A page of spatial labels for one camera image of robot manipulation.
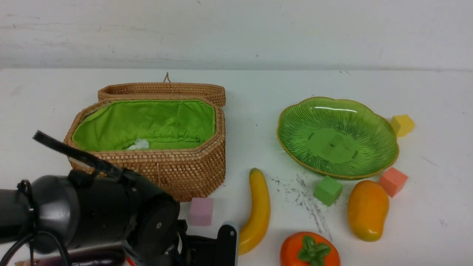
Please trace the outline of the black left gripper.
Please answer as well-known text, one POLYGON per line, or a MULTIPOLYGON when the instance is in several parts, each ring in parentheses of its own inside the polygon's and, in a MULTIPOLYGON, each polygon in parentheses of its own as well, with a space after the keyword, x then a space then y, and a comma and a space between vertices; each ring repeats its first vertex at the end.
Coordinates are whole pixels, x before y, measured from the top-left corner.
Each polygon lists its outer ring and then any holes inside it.
POLYGON ((186 233, 186 221, 163 222, 164 266, 213 266, 218 238, 186 233))

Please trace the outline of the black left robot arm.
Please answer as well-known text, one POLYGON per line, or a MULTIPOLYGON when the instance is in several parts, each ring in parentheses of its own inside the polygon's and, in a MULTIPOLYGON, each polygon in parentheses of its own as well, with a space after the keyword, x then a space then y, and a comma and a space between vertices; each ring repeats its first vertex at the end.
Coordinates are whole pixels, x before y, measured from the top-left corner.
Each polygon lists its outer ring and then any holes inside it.
POLYGON ((145 177, 100 177, 83 185, 47 175, 16 190, 1 190, 1 243, 13 246, 9 263, 28 244, 39 254, 56 251, 71 266, 69 251, 122 244, 136 266, 234 266, 238 231, 220 227, 216 239, 187 235, 180 205, 145 177))

